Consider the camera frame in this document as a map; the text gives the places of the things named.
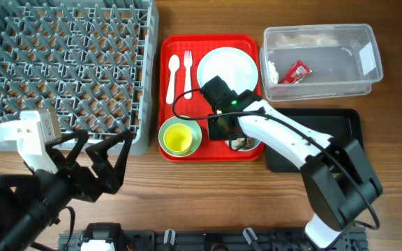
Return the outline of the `small light blue bowl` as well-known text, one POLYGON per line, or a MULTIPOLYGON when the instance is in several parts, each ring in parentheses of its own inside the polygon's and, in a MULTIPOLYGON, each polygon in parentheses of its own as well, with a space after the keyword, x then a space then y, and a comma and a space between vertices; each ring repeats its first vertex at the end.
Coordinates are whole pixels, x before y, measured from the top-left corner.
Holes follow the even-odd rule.
POLYGON ((225 144, 232 151, 251 151, 260 144, 260 140, 250 137, 241 137, 226 140, 225 144))

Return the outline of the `yellow plastic cup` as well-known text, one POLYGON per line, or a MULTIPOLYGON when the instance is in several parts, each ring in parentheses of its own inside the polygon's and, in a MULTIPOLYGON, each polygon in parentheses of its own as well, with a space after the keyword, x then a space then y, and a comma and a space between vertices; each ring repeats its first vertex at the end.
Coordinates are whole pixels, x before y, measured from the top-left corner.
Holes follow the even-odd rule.
POLYGON ((163 136, 164 145, 175 155, 184 155, 193 142, 191 129, 182 123, 171 125, 163 136))

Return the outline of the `white plastic fork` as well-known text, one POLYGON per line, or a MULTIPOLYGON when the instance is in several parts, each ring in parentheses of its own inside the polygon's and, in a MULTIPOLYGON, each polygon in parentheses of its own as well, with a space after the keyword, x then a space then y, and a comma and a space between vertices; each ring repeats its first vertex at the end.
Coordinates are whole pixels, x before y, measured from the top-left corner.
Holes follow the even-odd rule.
POLYGON ((191 99, 191 66, 193 65, 193 57, 191 51, 184 52, 184 67, 185 67, 185 82, 184 82, 184 91, 186 94, 184 95, 185 99, 191 99))

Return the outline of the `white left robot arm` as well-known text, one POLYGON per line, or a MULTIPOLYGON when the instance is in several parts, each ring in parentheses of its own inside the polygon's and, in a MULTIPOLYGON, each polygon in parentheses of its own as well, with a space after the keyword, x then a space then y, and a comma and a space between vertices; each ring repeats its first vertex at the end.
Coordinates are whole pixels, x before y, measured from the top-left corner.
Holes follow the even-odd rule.
POLYGON ((124 182, 126 162, 133 141, 129 130, 86 147, 89 134, 78 130, 61 142, 77 142, 68 155, 46 145, 47 156, 58 171, 45 165, 30 175, 0 174, 0 250, 25 250, 50 225, 69 201, 95 202, 103 193, 116 194, 124 182))

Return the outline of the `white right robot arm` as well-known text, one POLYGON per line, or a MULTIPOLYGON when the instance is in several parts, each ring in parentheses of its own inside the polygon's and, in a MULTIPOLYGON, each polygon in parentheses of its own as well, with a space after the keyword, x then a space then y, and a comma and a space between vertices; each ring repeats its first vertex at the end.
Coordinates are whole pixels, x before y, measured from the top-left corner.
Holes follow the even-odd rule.
POLYGON ((238 129, 289 160, 301 173, 314 215, 305 234, 317 248, 333 245, 368 210, 372 229, 380 221, 372 203, 382 185, 361 144, 351 136, 332 137, 286 117, 266 100, 211 101, 223 131, 238 129))

